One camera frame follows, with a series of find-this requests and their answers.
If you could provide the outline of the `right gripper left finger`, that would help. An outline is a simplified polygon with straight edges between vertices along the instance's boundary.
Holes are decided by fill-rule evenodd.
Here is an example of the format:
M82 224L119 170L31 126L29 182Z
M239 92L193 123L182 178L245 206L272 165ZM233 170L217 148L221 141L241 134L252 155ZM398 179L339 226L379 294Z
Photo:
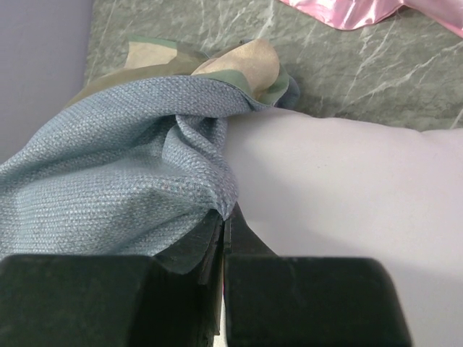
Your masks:
M223 221L153 257L16 254L1 262L3 346L212 346Z

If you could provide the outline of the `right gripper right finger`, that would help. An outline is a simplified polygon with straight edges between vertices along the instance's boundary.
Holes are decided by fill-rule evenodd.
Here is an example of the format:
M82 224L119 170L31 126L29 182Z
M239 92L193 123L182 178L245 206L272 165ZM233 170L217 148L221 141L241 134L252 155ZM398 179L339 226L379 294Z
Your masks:
M366 257L282 257L235 207L224 224L229 346L411 346L391 276Z

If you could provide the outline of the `white pillow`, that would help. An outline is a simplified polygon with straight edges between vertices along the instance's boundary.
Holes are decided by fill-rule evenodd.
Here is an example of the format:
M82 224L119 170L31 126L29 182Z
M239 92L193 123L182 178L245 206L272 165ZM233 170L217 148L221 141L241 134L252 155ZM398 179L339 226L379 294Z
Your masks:
M462 344L462 131L233 116L226 161L251 229L281 255L374 257L416 346Z

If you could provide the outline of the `green beige patchwork pillowcase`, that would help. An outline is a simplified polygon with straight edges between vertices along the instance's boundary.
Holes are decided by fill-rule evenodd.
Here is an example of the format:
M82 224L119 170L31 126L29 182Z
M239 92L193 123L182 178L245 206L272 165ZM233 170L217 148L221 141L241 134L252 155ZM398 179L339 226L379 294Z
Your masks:
M124 66L84 87L1 165L1 256L153 256L238 188L230 116L294 108L300 90L264 39L208 56L133 37Z

